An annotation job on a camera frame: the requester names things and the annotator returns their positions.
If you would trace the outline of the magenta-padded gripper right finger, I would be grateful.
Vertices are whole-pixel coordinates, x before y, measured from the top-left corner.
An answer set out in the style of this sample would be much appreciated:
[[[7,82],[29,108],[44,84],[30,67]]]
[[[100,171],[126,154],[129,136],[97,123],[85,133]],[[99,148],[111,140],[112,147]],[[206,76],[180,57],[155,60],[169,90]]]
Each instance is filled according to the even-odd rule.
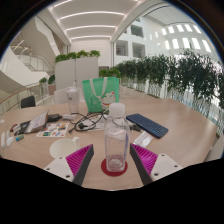
[[[167,154],[155,154],[141,146],[131,144],[130,155],[135,162],[140,179],[144,185],[150,184],[182,169]]]

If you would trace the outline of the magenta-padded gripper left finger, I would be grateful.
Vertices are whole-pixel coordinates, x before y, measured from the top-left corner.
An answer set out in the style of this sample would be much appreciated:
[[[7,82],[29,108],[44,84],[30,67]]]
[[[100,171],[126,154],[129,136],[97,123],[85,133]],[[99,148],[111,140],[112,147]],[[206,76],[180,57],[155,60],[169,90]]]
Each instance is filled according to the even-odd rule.
[[[44,170],[81,186],[93,155],[94,148],[90,144],[67,157],[54,159]]]

